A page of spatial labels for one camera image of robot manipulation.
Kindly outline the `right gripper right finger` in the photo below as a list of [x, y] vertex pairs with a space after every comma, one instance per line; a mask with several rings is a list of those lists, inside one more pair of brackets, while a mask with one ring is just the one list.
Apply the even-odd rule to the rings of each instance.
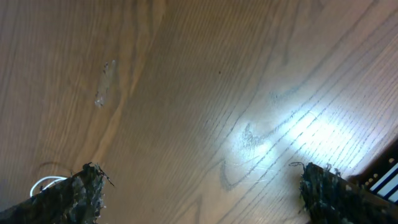
[[312, 162], [302, 166], [300, 197], [310, 223], [394, 223], [397, 205], [341, 178], [339, 170], [322, 168]]

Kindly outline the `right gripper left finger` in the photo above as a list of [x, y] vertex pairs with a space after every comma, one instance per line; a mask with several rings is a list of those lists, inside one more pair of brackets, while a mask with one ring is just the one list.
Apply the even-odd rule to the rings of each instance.
[[1, 212], [1, 224], [95, 224], [105, 207], [102, 193], [110, 178], [98, 165], [43, 189]]

